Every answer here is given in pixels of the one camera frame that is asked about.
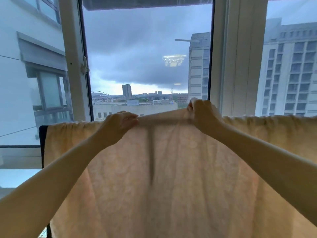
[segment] high-rise building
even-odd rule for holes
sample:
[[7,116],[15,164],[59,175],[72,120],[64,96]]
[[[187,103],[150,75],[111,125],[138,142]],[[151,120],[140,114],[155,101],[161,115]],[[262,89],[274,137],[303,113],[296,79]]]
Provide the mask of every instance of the high-rise building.
[[317,22],[266,21],[256,116],[317,115]]
[[188,100],[207,100],[211,33],[194,33],[189,46]]
[[132,91],[131,91],[131,85],[130,84],[122,85],[122,94],[123,94],[123,96],[125,96],[125,98],[127,100],[132,98]]

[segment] cloud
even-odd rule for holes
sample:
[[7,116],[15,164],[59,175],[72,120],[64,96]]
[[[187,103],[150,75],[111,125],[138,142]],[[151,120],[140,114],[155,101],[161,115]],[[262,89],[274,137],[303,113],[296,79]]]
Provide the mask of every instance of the cloud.
[[[102,79],[158,88],[181,83],[178,88],[187,89],[189,43],[174,39],[209,32],[211,11],[211,5],[84,10],[92,86]],[[174,54],[187,57],[179,67],[166,67],[163,56]]]

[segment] window ledge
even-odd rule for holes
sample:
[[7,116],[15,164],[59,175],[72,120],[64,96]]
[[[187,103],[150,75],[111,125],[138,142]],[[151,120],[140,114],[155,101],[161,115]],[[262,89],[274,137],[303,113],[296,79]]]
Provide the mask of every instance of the window ledge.
[[37,8],[33,7],[29,3],[27,3],[25,0],[11,0],[15,4],[17,4],[19,7],[24,9],[25,11],[31,13],[32,15],[38,17],[42,21],[46,22],[47,24],[51,25],[52,27],[55,27],[59,30],[61,30],[61,25],[55,22],[54,20],[50,19],[45,14],[41,13]]

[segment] fabric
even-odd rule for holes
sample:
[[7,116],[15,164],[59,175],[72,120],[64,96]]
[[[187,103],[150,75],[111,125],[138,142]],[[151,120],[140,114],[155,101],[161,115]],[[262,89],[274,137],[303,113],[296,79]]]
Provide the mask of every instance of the fabric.
[[[226,146],[194,126],[158,122],[177,122],[186,112],[143,116],[140,127],[100,152],[53,217],[53,237],[317,237],[317,228]],[[237,129],[314,162],[316,120],[225,117]],[[149,124],[157,124],[153,139]],[[44,165],[99,125],[49,126]]]

